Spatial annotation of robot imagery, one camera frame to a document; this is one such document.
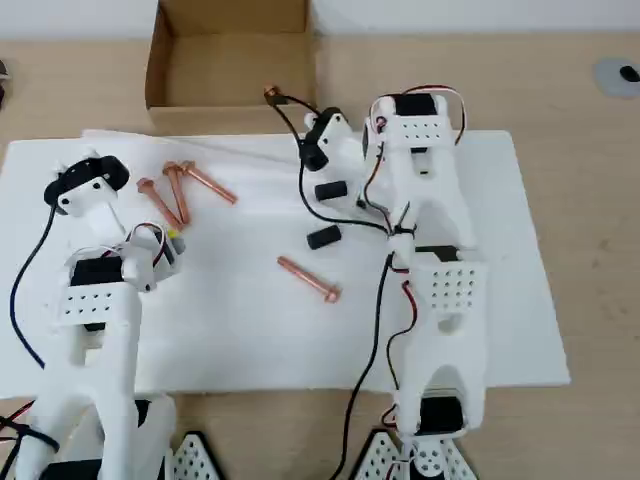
black cylinder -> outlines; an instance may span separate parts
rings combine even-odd
[[[330,198],[346,197],[347,182],[340,180],[339,182],[323,183],[316,185],[316,198],[318,201],[329,200]]]
[[[335,243],[342,239],[342,233],[337,225],[331,225],[330,227],[323,228],[317,232],[307,235],[307,243],[311,250],[317,250],[318,248],[325,247],[331,243]]]

bolt head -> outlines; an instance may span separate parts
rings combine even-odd
[[[164,167],[162,167],[162,174],[166,175],[171,170],[182,171],[182,167],[176,162],[167,162],[164,164]]]
[[[340,294],[342,294],[342,290],[338,286],[333,286],[327,292],[327,296],[324,297],[324,301],[327,303],[336,303],[340,300]]]
[[[149,188],[153,188],[154,183],[150,178],[142,177],[136,182],[136,185],[138,186],[138,193],[142,193]]]
[[[189,170],[191,170],[195,166],[196,166],[196,162],[194,162],[193,160],[187,160],[180,164],[180,169],[182,170],[182,173],[187,173]]]

perforated plate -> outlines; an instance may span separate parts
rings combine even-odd
[[[424,438],[418,442],[416,469],[425,477],[436,477],[444,471],[451,480],[477,480],[473,470],[453,440]]]
[[[376,433],[353,480],[384,480],[391,463],[397,460],[399,455],[388,433]],[[395,465],[393,468],[395,471],[391,475],[391,480],[402,480],[400,475],[402,466]]]
[[[223,480],[196,434],[186,435],[174,454],[173,474],[174,480]]]
[[[453,440],[438,440],[433,437],[417,440],[418,449],[414,464],[423,477],[438,477],[444,473],[447,480],[477,480]],[[385,480],[392,462],[397,458],[399,452],[389,434],[378,432],[374,435],[353,480]],[[409,472],[404,465],[397,464],[393,468],[391,480],[409,480]]]

white wall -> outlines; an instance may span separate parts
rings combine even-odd
[[[640,29],[640,0],[313,1],[324,33]],[[144,38],[151,34],[156,4],[0,0],[0,39]]]
[[[153,31],[157,4],[157,0],[0,0],[0,39],[145,38]]]
[[[327,33],[639,30],[640,0],[314,0]]]

screw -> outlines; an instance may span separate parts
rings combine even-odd
[[[169,182],[171,182],[171,190],[173,190],[173,196],[176,198],[180,220],[182,220],[184,225],[188,225],[191,221],[191,216],[189,215],[189,209],[187,208],[187,200],[184,198],[184,192],[182,191],[182,168],[177,163],[167,162],[164,164],[162,173],[169,177]]]
[[[325,302],[336,303],[340,299],[342,290],[337,285],[330,285],[327,282],[320,280],[313,273],[308,272],[287,257],[278,257],[278,264],[285,270],[293,273],[296,277],[301,278],[302,280],[307,282],[319,292],[322,292]]]
[[[182,172],[185,175],[192,176],[193,178],[198,180],[200,183],[202,183],[204,186],[216,192],[218,195],[224,198],[231,205],[233,205],[238,201],[238,197],[236,197],[233,193],[231,193],[229,190],[227,190],[218,182],[216,182],[211,177],[209,177],[209,175],[207,175],[198,167],[196,167],[196,162],[193,162],[193,161],[183,162],[180,165],[180,167],[182,168]]]
[[[167,204],[164,203],[156,189],[154,188],[153,180],[149,178],[141,178],[138,180],[138,192],[145,194],[149,199],[153,202],[156,208],[160,211],[165,220],[176,230],[182,230],[182,223],[180,220],[173,214],[173,212],[167,207]]]

